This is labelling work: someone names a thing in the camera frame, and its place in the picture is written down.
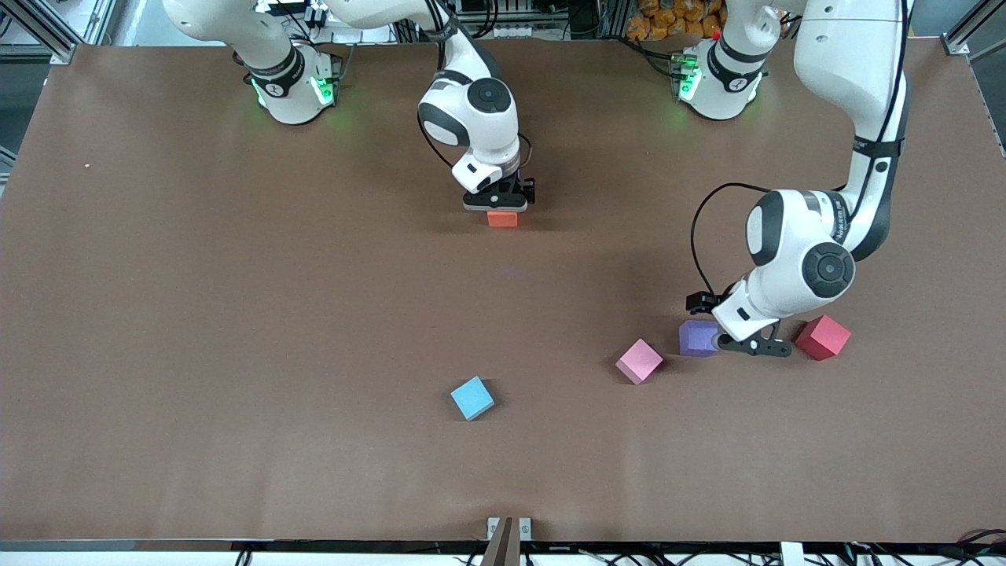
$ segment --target foam cube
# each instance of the foam cube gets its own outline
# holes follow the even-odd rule
[[[517,212],[489,210],[486,212],[490,227],[517,227]]]
[[[852,333],[835,323],[834,319],[824,316],[808,323],[797,337],[796,344],[807,356],[820,362],[838,356],[851,336]]]
[[[660,366],[664,359],[643,340],[636,341],[625,355],[619,359],[615,367],[629,378],[629,381],[639,385]]]
[[[719,351],[716,349],[716,335],[719,325],[715,321],[685,321],[678,329],[678,340],[681,342],[681,356],[690,358],[709,358]]]
[[[495,402],[493,396],[489,395],[489,390],[478,376],[465,382],[465,385],[451,392],[451,397],[461,409],[461,414],[465,420],[472,421],[489,410]]]

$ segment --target brown table surface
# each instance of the brown table surface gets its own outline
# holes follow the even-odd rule
[[[1006,523],[1004,164],[967,62],[912,40],[887,243],[826,363],[676,353],[699,200],[845,180],[851,124],[781,44],[727,123],[615,43],[492,42],[534,141],[518,230],[461,208],[415,105],[430,47],[364,47],[272,121],[222,48],[81,47],[2,210],[0,535],[949,541]],[[698,234],[718,289],[757,195]],[[818,314],[802,318],[808,321]],[[790,336],[799,322],[790,322]],[[614,368],[644,338],[643,386]],[[474,375],[497,406],[464,422]]]

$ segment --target metal bracket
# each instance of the metal bracket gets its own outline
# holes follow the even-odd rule
[[[520,536],[523,529],[513,517],[505,519],[496,518],[496,529],[492,532],[486,554],[482,556],[483,564],[493,566],[519,566],[520,565]],[[530,519],[528,521],[528,534],[530,534]]]
[[[499,517],[490,517],[488,520],[486,520],[486,540],[493,538],[493,534],[496,533],[496,528],[499,526],[499,524],[500,524]],[[522,541],[533,540],[531,539],[530,517],[521,517],[518,523],[518,527],[520,527],[520,540]]]
[[[971,49],[968,48],[967,43],[951,43],[946,33],[941,35],[940,39],[944,45],[944,52],[948,55],[967,55],[971,53]]]
[[[59,12],[46,2],[0,0],[0,8],[52,52],[52,64],[68,64],[73,58],[73,47],[85,42]]]

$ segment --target black band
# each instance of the black band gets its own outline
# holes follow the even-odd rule
[[[852,141],[852,151],[862,153],[870,159],[899,157],[904,149],[904,138],[892,142],[875,142],[856,136]]]
[[[252,73],[253,80],[256,84],[265,91],[270,97],[274,99],[282,99],[290,93],[290,87],[296,84],[302,76],[304,76],[304,53],[297,50],[296,47],[291,47],[291,54],[293,55],[293,61],[291,57],[288,56],[286,61],[289,68],[284,72],[283,65],[276,65],[274,67],[261,70],[258,68],[252,68],[247,66],[248,71]],[[283,72],[279,76],[273,76],[277,72]]]
[[[437,73],[434,74],[434,82],[436,82],[441,78],[444,78],[445,80],[451,80],[452,82],[457,82],[459,84],[468,84],[471,83],[472,81],[472,79],[469,78],[467,74],[450,68],[444,68],[438,70]]]
[[[443,43],[444,41],[447,41],[449,37],[451,37],[455,33],[458,33],[459,27],[460,23],[458,22],[458,18],[455,16],[451,16],[450,18],[448,18],[447,24],[444,26],[444,29],[440,31],[430,31],[425,29],[424,31],[426,32],[427,37],[429,37],[430,40],[433,41],[434,43]]]
[[[294,64],[294,60],[297,58],[297,55],[299,53],[300,51],[297,50],[297,47],[294,47],[293,43],[291,43],[290,52],[287,53],[286,58],[284,58],[283,62],[281,62],[280,64],[270,66],[268,68],[256,68],[254,66],[248,66],[246,64],[244,65],[244,67],[247,68],[252,72],[252,74],[255,74],[256,76],[266,76],[266,77],[273,76],[274,74],[279,74],[283,72],[284,70],[287,69],[287,67]]]
[[[731,47],[729,43],[726,42],[725,37],[720,37],[719,41],[716,41],[715,45],[713,45],[713,48],[715,48],[717,45],[719,46],[720,49],[723,50],[724,55],[738,62],[762,62],[765,59],[769,58],[769,53],[772,52],[772,50],[769,50],[759,55],[748,55],[747,53],[741,53],[740,51]]]
[[[752,80],[758,78],[759,74],[762,72],[762,67],[764,64],[759,65],[759,67],[750,72],[745,72],[740,74],[739,72],[733,72],[732,70],[723,66],[719,59],[716,57],[716,43],[709,49],[709,56],[707,60],[709,61],[709,71],[723,83],[723,88],[728,92],[739,92],[747,87]]]
[[[845,236],[849,234],[849,207],[845,204],[845,199],[834,191],[826,190],[824,194],[831,200],[831,215],[832,222],[834,222],[831,238],[843,243]]]

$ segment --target cable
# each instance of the cable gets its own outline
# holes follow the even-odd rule
[[[428,134],[427,129],[423,127],[423,119],[420,118],[418,112],[415,113],[415,123],[420,125],[420,131],[423,132],[423,137],[426,138],[427,145],[430,146],[430,149],[434,150],[434,153],[437,154],[437,157],[441,158],[441,161],[443,161],[445,165],[453,169],[454,165],[452,165],[451,162],[447,160],[447,157],[444,157],[444,154],[441,153],[439,149],[437,149],[436,145],[434,145],[434,141],[430,139],[430,134]]]
[[[957,541],[957,544],[958,545],[969,545],[969,544],[974,543],[976,541],[980,541],[980,540],[984,539],[985,537],[991,537],[992,535],[1006,535],[1006,530],[1003,530],[1003,529],[988,529],[986,531],[982,531],[981,533],[978,533],[977,535],[972,535],[972,536],[968,537],[967,539],[961,539],[960,541]]]
[[[631,554],[620,554],[620,555],[618,556],[618,558],[616,558],[615,560],[612,560],[612,562],[613,562],[613,563],[618,563],[618,561],[619,561],[619,560],[622,560],[623,558],[628,558],[628,559],[629,559],[629,560],[631,560],[631,561],[632,561],[632,563],[633,563],[633,564],[635,564],[636,566],[643,566],[643,563],[642,563],[642,562],[640,562],[639,560],[636,560],[636,557],[635,557],[635,556],[633,556],[633,555],[631,555]]]
[[[671,77],[671,78],[681,78],[681,79],[684,79],[684,78],[687,78],[687,77],[688,77],[688,76],[687,76],[686,74],[684,74],[683,72],[671,72],[670,70],[664,70],[663,68],[660,68],[659,66],[657,66],[657,63],[653,62],[653,59],[652,59],[652,58],[650,58],[650,55],[648,55],[648,54],[647,54],[647,53],[645,52],[645,51],[646,51],[646,49],[643,49],[643,51],[644,51],[644,52],[643,52],[643,58],[645,58],[645,59],[646,59],[646,62],[650,63],[650,66],[652,66],[652,67],[653,67],[653,69],[654,69],[654,70],[656,70],[657,72],[659,72],[659,73],[663,74],[664,76],[669,76],[669,77]]]
[[[903,566],[915,566],[911,562],[908,562],[907,560],[905,560],[900,554],[897,554],[897,553],[894,553],[894,552],[890,552],[887,549],[883,548],[882,546],[880,546],[879,543],[873,543],[873,546],[877,547],[877,550],[879,550],[880,552],[882,552],[884,554],[890,555],[894,560],[897,560]]]
[[[768,189],[768,188],[765,188],[765,187],[762,187],[762,186],[757,186],[757,185],[753,185],[753,184],[746,184],[746,183],[742,183],[742,182],[728,182],[728,183],[725,183],[725,184],[721,184],[721,185],[717,186],[716,188],[712,189],[712,191],[710,191],[709,194],[707,194],[705,196],[705,198],[702,199],[702,202],[698,205],[698,208],[695,209],[695,215],[692,216],[691,235],[689,236],[689,238],[691,240],[691,247],[692,247],[692,260],[695,261],[695,268],[698,269],[698,275],[701,276],[702,277],[702,281],[705,282],[705,289],[708,290],[709,291],[709,295],[712,295],[712,296],[715,296],[716,293],[712,291],[712,286],[709,285],[709,278],[705,275],[705,271],[702,270],[702,265],[699,264],[699,260],[698,260],[698,253],[695,251],[695,224],[698,222],[698,216],[699,216],[700,213],[702,213],[702,208],[705,207],[705,203],[708,202],[710,198],[712,198],[713,196],[715,196],[717,192],[719,192],[720,190],[723,190],[724,188],[729,187],[729,186],[738,186],[738,187],[746,188],[746,189],[749,189],[749,190],[757,190],[757,191],[762,192],[762,193],[770,192],[770,190],[771,190],[771,189]],[[688,560],[690,560],[695,555],[693,554],[692,556],[686,558],[685,560],[682,560],[680,563],[678,563],[678,566],[682,566],[685,562],[687,562]]]
[[[883,139],[884,132],[887,131],[887,126],[890,124],[890,119],[894,114],[894,107],[897,105],[897,96],[900,93],[901,89],[901,75],[904,73],[904,51],[908,46],[908,26],[911,23],[911,17],[908,13],[908,0],[901,0],[901,52],[897,54],[897,66],[894,72],[894,89],[890,97],[890,104],[887,105],[887,116],[884,117],[883,125],[880,126],[880,133],[877,135],[877,141]],[[849,220],[854,220],[856,214],[859,213],[859,207],[862,205],[863,198],[866,192],[866,187],[869,186],[870,176],[873,174],[873,163],[876,161],[875,157],[870,158],[869,167],[866,169],[866,176],[863,178],[863,186],[859,191],[859,198],[856,199],[856,205],[852,208],[852,213],[849,215]]]
[[[290,8],[288,8],[287,5],[284,4],[282,1],[277,2],[276,4],[280,6],[280,8],[282,8],[284,12],[287,13],[290,19],[294,20],[294,23],[297,24],[297,27],[301,28],[301,33],[304,34],[304,39],[306,39],[307,42],[310,43],[312,47],[317,47],[318,45],[315,45],[315,42],[311,39],[311,36],[308,34],[308,30],[304,27],[304,24],[302,24],[301,20],[297,19],[297,17],[294,16],[294,13],[290,11]]]
[[[601,39],[614,39],[614,40],[622,43],[626,47],[629,47],[630,49],[632,49],[632,50],[636,51],[637,53],[643,55],[643,57],[646,58],[646,62],[650,63],[650,66],[652,66],[654,70],[656,70],[657,72],[663,74],[664,76],[669,76],[671,78],[679,78],[679,79],[684,79],[684,78],[687,77],[682,72],[671,72],[669,70],[665,70],[665,69],[661,68],[657,63],[655,63],[653,61],[653,59],[671,60],[670,53],[658,53],[656,51],[651,51],[649,49],[644,48],[643,44],[641,42],[636,41],[636,43],[633,43],[633,42],[629,41],[628,39],[626,39],[625,37],[621,37],[619,35],[605,35],[604,37],[601,37]]]
[[[520,162],[520,165],[518,165],[519,168],[523,169],[528,163],[531,162],[531,154],[534,153],[534,144],[531,143],[531,140],[529,140],[527,136],[520,132],[517,132],[517,137],[524,140],[524,143],[527,144],[527,157],[525,157],[524,160]]]
[[[237,560],[234,560],[234,566],[249,566],[252,564],[252,547],[245,546],[237,553]]]
[[[485,37],[496,27],[496,23],[500,19],[500,0],[493,0],[492,5],[489,4],[489,0],[486,1],[486,21],[479,28],[479,31],[472,36],[472,39],[479,39],[480,37]],[[492,22],[489,21],[489,16],[492,14]]]
[[[565,34],[567,31],[569,31],[569,26],[572,25],[572,20],[575,19],[576,16],[578,16],[579,13],[583,11],[583,8],[591,5],[592,4],[590,2],[583,2],[582,4],[579,5],[579,8],[576,8],[576,11],[573,12],[572,15],[569,16],[569,19],[566,20],[566,25],[565,27],[562,28],[562,37],[560,37],[559,40],[565,39]],[[595,15],[596,17],[592,19],[596,19],[598,23],[594,24],[594,27],[592,27],[591,29],[584,29],[583,31],[577,31],[576,33],[591,33],[593,31],[597,31],[598,28],[601,27],[602,18],[601,14],[598,14],[597,12],[595,12]]]
[[[614,40],[622,43],[626,47],[629,47],[630,49],[632,49],[632,50],[634,50],[637,53],[640,53],[642,55],[649,55],[649,56],[651,56],[651,57],[653,57],[655,59],[671,60],[671,55],[669,53],[659,53],[657,51],[651,51],[649,49],[645,49],[645,48],[643,48],[642,44],[637,44],[638,42],[637,43],[633,43],[632,41],[626,39],[625,37],[622,37],[621,35],[603,35],[603,36],[599,37],[598,39],[602,39],[602,40],[605,40],[605,39],[614,39]]]

